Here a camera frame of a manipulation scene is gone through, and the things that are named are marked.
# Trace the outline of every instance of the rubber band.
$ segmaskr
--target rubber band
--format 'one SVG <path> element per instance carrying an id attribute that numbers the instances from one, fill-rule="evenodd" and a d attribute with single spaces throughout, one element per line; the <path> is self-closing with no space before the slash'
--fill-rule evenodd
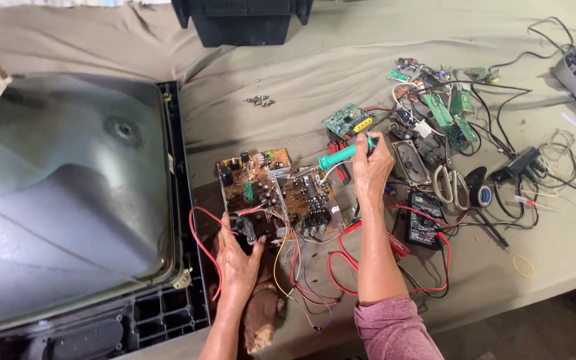
<path id="1" fill-rule="evenodd" d="M 530 269 L 532 269 L 532 274 L 526 275 L 526 274 L 524 274 L 523 272 L 521 272 L 521 271 L 519 270 L 519 268 L 517 268 L 517 264 L 515 264 L 515 259 L 516 259 L 516 258 L 519 258 L 519 259 L 521 259 L 521 260 L 524 260 L 524 261 L 526 262 L 526 264 L 528 264 L 528 265 L 530 266 Z M 521 275 L 521 276 L 523 276 L 523 277 L 532 277 L 532 276 L 534 276 L 534 266 L 532 266 L 532 263 L 530 262 L 530 260 L 524 258 L 524 257 L 521 256 L 521 255 L 515 255 L 515 256 L 513 256 L 513 267 L 515 268 L 515 271 L 516 271 L 517 273 L 519 273 L 519 275 Z"/>

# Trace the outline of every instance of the brown rag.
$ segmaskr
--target brown rag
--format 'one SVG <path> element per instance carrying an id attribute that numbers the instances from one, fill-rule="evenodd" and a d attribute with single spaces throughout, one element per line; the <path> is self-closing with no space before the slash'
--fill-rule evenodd
<path id="1" fill-rule="evenodd" d="M 212 241 L 211 254 L 216 259 L 218 253 L 219 240 L 217 236 L 215 236 Z M 270 342 L 273 340 L 273 335 L 275 334 L 275 317 L 285 304 L 284 299 L 279 298 L 273 278 L 272 266 L 274 258 L 275 257 L 267 250 L 264 251 L 261 256 L 257 283 L 252 290 L 252 295 L 241 317 L 238 359 L 250 358 L 246 356 L 246 353 L 253 354 L 270 345 Z M 205 260 L 207 262 L 204 262 L 204 264 L 211 263 L 208 258 L 205 258 Z M 216 281 L 209 283 L 213 284 L 208 290 L 209 301 L 211 302 L 211 310 L 215 311 L 216 303 L 212 302 L 212 297 L 217 291 L 217 285 Z"/>

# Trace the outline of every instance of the human hand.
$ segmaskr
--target human hand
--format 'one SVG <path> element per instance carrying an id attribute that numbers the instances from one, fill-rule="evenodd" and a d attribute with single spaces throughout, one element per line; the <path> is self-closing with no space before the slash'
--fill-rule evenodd
<path id="1" fill-rule="evenodd" d="M 266 237 L 258 239 L 247 256 L 230 232 L 230 217 L 223 213 L 221 217 L 221 230 L 217 234 L 219 239 L 219 252 L 217 264 L 221 269 L 221 297 L 219 305 L 236 306 L 243 309 L 257 282 L 259 261 L 264 251 Z"/>
<path id="2" fill-rule="evenodd" d="M 368 157 L 369 147 L 366 136 L 379 139 L 379 143 L 377 143 L 370 157 Z M 383 205 L 383 189 L 395 162 L 388 151 L 383 134 L 359 134 L 357 135 L 355 148 L 356 152 L 351 160 L 353 162 L 357 199 L 362 208 Z"/>

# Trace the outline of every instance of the desk surface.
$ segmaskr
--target desk surface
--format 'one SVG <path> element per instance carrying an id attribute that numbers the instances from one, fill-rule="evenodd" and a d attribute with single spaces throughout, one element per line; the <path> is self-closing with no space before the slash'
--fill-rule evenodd
<path id="1" fill-rule="evenodd" d="M 541 0 L 507 0 L 499 6 L 489 1 L 432 1 L 424 3 L 423 11 L 415 6 L 418 3 L 316 2 L 309 25 L 302 27 L 293 19 L 283 46 L 219 49 L 204 49 L 192 26 L 180 29 L 170 6 L 9 8 L 0 10 L 0 63 L 11 72 L 76 71 L 183 82 L 180 97 L 193 186 L 197 198 L 208 202 L 215 196 L 210 164 L 216 160 L 242 151 L 286 147 L 293 163 L 311 164 L 327 150 L 321 119 L 349 102 L 390 107 L 393 84 L 385 75 L 399 57 L 414 57 L 436 68 L 440 64 L 464 68 L 507 62 L 523 51 L 552 54 L 551 45 L 526 32 L 528 25 L 550 15 L 564 21 L 576 40 L 576 1 L 549 1 L 548 6 Z M 567 41 L 554 25 L 540 27 L 556 42 Z M 560 115 L 564 111 L 576 119 L 576 102 L 549 73 L 558 58 L 526 57 L 501 71 L 499 84 L 534 90 L 505 106 L 501 115 L 517 150 L 544 143 L 556 128 L 576 136 Z M 481 93 L 492 111 L 514 94 L 489 90 L 481 88 Z M 254 95 L 270 95 L 277 103 L 270 108 L 242 103 Z M 478 111 L 473 121 L 484 125 L 485 117 L 484 111 Z M 481 165 L 495 169 L 506 161 L 488 141 L 476 156 L 457 155 L 453 160 L 464 174 Z M 565 176 L 570 166 L 564 158 L 553 170 Z M 503 191 L 511 196 L 512 189 Z M 335 192 L 349 218 L 355 198 L 352 184 L 337 183 Z M 576 288 L 576 191 L 565 189 L 558 197 L 541 201 L 559 212 L 540 211 L 539 225 L 530 231 L 500 228 L 510 243 L 506 250 L 489 243 L 490 235 L 482 228 L 460 230 L 451 241 L 450 294 L 421 304 L 430 331 Z M 488 212 L 506 218 L 496 204 Z M 386 217 L 391 224 L 392 214 Z M 527 215 L 523 221 L 530 223 L 532 218 Z M 357 258 L 359 243 L 359 233 L 344 238 Z M 312 285 L 322 294 L 340 294 L 329 281 L 325 256 L 337 247 L 336 241 L 309 247 L 311 254 L 319 255 L 308 261 L 308 278 L 318 280 Z M 514 255 L 532 261 L 536 271 L 532 278 L 516 273 L 511 263 Z M 436 270 L 441 269 L 439 253 L 417 249 L 401 264 L 424 285 L 441 282 Z M 335 259 L 333 267 L 343 285 L 356 287 L 356 274 L 347 264 Z M 292 359 L 356 339 L 354 305 L 355 299 L 345 296 L 335 306 L 329 328 L 317 335 L 298 306 L 289 302 L 287 319 L 260 358 Z M 317 323 L 327 320 L 327 311 L 313 311 Z M 206 333 L 128 358 L 195 358 Z"/>

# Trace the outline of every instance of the electrical tape roll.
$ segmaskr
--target electrical tape roll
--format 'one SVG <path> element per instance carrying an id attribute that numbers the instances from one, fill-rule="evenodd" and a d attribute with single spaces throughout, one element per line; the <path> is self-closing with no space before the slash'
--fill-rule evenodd
<path id="1" fill-rule="evenodd" d="M 478 184 L 470 189 L 470 203 L 480 208 L 485 208 L 492 202 L 492 191 L 484 185 Z"/>

